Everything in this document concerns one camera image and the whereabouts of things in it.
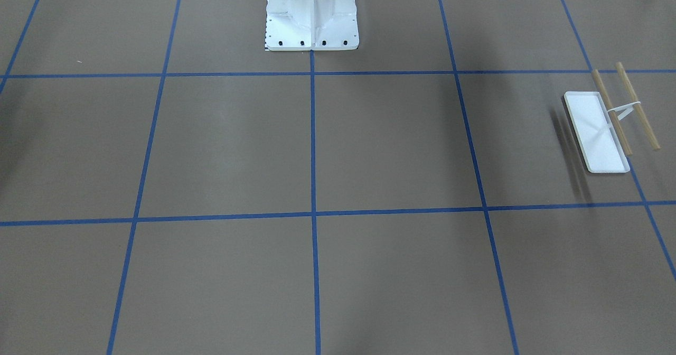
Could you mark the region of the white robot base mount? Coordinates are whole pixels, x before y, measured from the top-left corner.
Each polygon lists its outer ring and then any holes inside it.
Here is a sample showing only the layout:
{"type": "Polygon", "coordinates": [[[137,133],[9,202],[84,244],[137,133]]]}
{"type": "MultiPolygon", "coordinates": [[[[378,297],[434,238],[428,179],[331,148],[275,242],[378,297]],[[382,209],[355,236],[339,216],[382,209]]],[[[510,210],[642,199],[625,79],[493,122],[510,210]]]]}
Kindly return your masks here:
{"type": "Polygon", "coordinates": [[[360,46],[356,0],[266,1],[266,50],[356,50],[360,46]]]}

